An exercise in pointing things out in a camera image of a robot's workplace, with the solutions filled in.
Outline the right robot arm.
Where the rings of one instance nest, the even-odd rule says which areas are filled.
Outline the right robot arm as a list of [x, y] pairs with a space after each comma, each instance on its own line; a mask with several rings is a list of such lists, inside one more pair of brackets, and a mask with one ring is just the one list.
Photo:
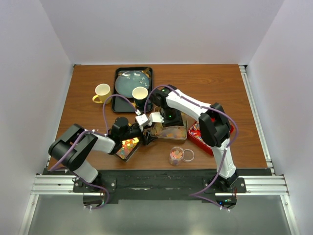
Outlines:
[[223, 192], [230, 192], [238, 178], [230, 146], [237, 138], [238, 127], [228, 116], [221, 104], [203, 103], [191, 98], [172, 85], [155, 87], [147, 96], [148, 101], [161, 108], [159, 114], [151, 113], [152, 123], [161, 123], [163, 127], [182, 125], [181, 113], [187, 114], [199, 123], [202, 140], [208, 144], [217, 164], [217, 174], [208, 186], [218, 187]]

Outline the red tin of lollipops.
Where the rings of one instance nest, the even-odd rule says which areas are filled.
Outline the red tin of lollipops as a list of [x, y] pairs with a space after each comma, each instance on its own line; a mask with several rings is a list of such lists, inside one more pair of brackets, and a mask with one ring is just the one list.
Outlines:
[[202, 140], [200, 125], [197, 121], [194, 122], [193, 125], [187, 131], [187, 138], [197, 147], [199, 147], [209, 155], [213, 156], [213, 151], [211, 147]]

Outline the silver tin of gummies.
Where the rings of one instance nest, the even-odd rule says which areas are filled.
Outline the silver tin of gummies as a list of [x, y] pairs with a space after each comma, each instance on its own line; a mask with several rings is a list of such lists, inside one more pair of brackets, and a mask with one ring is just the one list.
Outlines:
[[161, 123], [157, 123], [151, 129], [151, 135], [159, 139], [185, 142], [187, 139], [187, 124], [187, 120], [183, 121], [183, 126], [163, 127]]

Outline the gold tin of star candies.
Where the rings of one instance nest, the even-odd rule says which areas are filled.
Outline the gold tin of star candies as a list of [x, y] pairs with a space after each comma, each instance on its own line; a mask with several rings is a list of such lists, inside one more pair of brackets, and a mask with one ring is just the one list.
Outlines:
[[122, 147], [114, 155], [123, 162], [128, 162], [140, 146], [139, 138], [122, 141]]

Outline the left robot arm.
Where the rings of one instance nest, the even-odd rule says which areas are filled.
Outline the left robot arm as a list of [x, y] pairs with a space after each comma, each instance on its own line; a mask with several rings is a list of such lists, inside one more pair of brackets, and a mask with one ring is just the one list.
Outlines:
[[50, 146], [48, 153], [57, 163], [49, 171], [56, 171], [63, 165], [79, 177], [90, 192], [104, 191], [101, 174], [87, 161], [89, 153], [101, 151], [113, 155], [122, 148], [123, 141], [133, 138], [149, 144], [154, 138], [144, 130], [152, 126], [153, 122], [146, 115], [136, 116], [132, 125], [127, 118], [118, 117], [106, 134], [74, 124]]

